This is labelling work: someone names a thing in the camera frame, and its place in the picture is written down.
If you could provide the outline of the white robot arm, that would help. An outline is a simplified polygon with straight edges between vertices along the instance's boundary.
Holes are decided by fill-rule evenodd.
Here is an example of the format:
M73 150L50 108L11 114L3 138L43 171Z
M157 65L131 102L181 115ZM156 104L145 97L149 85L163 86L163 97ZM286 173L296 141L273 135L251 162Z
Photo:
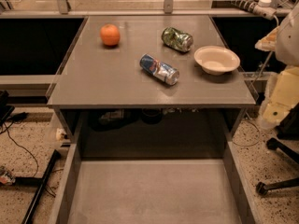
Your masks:
M274 51L286 68L267 81L265 98L259 111L259 125L264 129L278 126L299 104L299 5L256 44L262 51Z

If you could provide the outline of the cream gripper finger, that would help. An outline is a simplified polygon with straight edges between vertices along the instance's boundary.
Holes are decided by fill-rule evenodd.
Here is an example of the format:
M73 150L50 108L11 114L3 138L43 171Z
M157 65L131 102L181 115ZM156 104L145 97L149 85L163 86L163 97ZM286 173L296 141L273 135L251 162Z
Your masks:
M274 28L269 34L258 40L255 48L261 51L274 51L276 48L278 28Z
M260 108L262 125L279 125L299 104L299 68L287 67L267 82Z

